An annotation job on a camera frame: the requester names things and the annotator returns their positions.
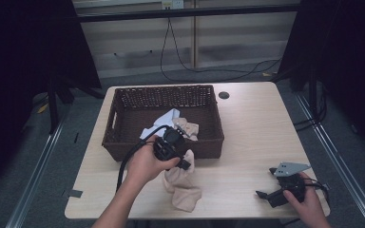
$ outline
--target gray floor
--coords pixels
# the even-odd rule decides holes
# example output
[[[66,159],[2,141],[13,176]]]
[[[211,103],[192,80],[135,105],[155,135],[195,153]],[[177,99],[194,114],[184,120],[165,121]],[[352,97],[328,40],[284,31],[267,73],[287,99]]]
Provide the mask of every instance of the gray floor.
[[[267,68],[272,63],[259,66]],[[229,66],[232,69],[250,70],[254,65]],[[276,71],[274,67],[268,72]],[[192,73],[186,70],[167,72],[167,76],[178,80],[206,81],[224,80],[237,77],[242,73],[207,72]],[[268,81],[270,77],[260,73],[244,76],[239,80],[228,82],[259,82]],[[138,76],[103,79],[103,89],[110,86],[176,84],[164,79],[161,73],[151,73]],[[289,82],[277,84],[282,100],[294,123],[306,117],[300,108],[295,94],[289,88]],[[89,227],[93,220],[71,220],[64,216],[67,198],[64,191],[71,189],[76,178],[80,163],[86,151],[86,146],[102,105],[101,100],[87,96],[81,91],[74,90],[76,99],[69,108],[65,118],[61,136],[53,149],[44,176],[37,188],[34,199],[29,207],[23,227]],[[24,130],[23,143],[18,149],[17,156],[6,169],[0,179],[0,227],[6,226],[13,209],[21,197],[29,177],[48,139],[49,115],[47,112],[36,113],[36,107]],[[351,122],[328,97],[328,113],[323,126],[333,139],[340,156],[346,161],[352,173],[365,191],[365,139],[357,135],[351,128]],[[328,158],[321,142],[312,127],[298,132],[307,156],[316,172],[319,181],[331,186],[331,215],[329,221],[334,227],[365,227],[365,218],[360,212],[349,190],[343,183],[336,168]],[[226,221],[219,221],[222,227]],[[208,220],[152,220],[130,221],[128,227],[211,227]],[[236,227],[279,227],[275,220],[239,220]],[[305,227],[301,222],[288,227]]]

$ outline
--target black device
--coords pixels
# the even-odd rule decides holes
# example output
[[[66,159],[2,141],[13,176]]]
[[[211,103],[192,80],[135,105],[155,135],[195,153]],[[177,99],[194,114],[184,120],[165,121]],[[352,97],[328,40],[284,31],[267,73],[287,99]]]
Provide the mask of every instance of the black device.
[[[185,139],[183,138],[184,132],[179,129],[175,130],[171,126],[162,125],[152,131],[149,135],[147,135],[144,139],[140,140],[134,147],[132,147],[129,152],[125,155],[123,162],[120,166],[120,172],[118,173],[117,180],[117,191],[120,188],[123,182],[123,174],[125,170],[125,166],[128,163],[129,159],[133,156],[133,154],[139,150],[142,146],[147,144],[147,140],[158,132],[160,129],[165,128],[163,137],[158,137],[153,144],[154,154],[156,158],[160,161],[168,161],[172,158],[179,157],[181,160],[176,165],[184,170],[187,170],[191,163],[183,159],[183,155],[176,151],[176,146],[181,146],[185,143]]]
[[[185,143],[182,132],[173,128],[167,128],[163,134],[163,137],[158,137],[153,144],[155,156],[160,161],[168,161],[173,158],[180,158],[180,162],[177,167],[187,170],[191,163],[183,159],[183,155],[177,152],[176,147]]]
[[[270,168],[269,171],[275,174],[277,168]],[[304,201],[304,194],[306,190],[306,184],[304,179],[299,173],[293,174],[288,177],[277,177],[280,189],[271,194],[266,194],[260,191],[256,191],[257,195],[264,200],[268,200],[272,207],[277,207],[286,204],[288,201],[283,196],[284,190],[289,190],[298,199],[299,202]]]

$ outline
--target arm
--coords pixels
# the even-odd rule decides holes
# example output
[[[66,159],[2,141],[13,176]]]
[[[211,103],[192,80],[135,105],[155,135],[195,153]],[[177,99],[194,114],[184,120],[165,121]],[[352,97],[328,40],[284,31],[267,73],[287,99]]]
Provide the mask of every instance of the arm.
[[[147,141],[154,142],[155,136],[150,137]],[[124,228],[132,204],[144,186],[155,179],[164,169],[176,166],[179,161],[179,158],[159,161],[154,156],[153,144],[144,145],[130,160],[123,184],[93,227]]]
[[[312,183],[305,173],[300,175],[306,179],[306,183]],[[295,208],[300,219],[310,228],[330,228],[327,218],[325,218],[321,203],[319,202],[316,189],[313,186],[306,186],[304,202],[300,203],[290,191],[283,191],[283,196]]]

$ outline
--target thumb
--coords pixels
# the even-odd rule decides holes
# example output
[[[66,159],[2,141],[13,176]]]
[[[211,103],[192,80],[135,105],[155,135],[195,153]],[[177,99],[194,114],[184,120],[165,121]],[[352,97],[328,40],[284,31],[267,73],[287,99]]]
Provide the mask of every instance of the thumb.
[[[168,161],[162,161],[162,169],[171,169],[176,167],[176,165],[180,162],[180,158],[176,157]]]
[[[296,199],[295,196],[293,196],[293,194],[290,191],[284,190],[283,196],[289,201],[290,205],[292,205],[296,210],[299,209],[301,205],[298,202],[298,199]]]

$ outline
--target white cloth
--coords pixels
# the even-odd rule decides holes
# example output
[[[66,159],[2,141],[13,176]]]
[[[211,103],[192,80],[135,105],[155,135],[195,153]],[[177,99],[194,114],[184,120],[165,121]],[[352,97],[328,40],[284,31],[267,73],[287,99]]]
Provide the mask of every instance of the white cloth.
[[[173,108],[171,110],[169,110],[167,113],[165,113],[164,115],[162,115],[161,117],[159,117],[159,119],[157,119],[155,121],[155,123],[153,124],[152,127],[150,127],[149,129],[144,129],[144,131],[141,134],[141,140],[146,138],[146,136],[148,136],[150,133],[152,133],[154,130],[156,130],[156,128],[158,128],[159,126],[162,125],[169,125],[171,127],[174,126],[173,123],[173,119],[174,118],[178,118],[180,117],[180,111],[176,108]],[[161,130],[159,130],[158,132],[156,132],[156,135],[162,137],[164,134],[165,128],[162,128]]]

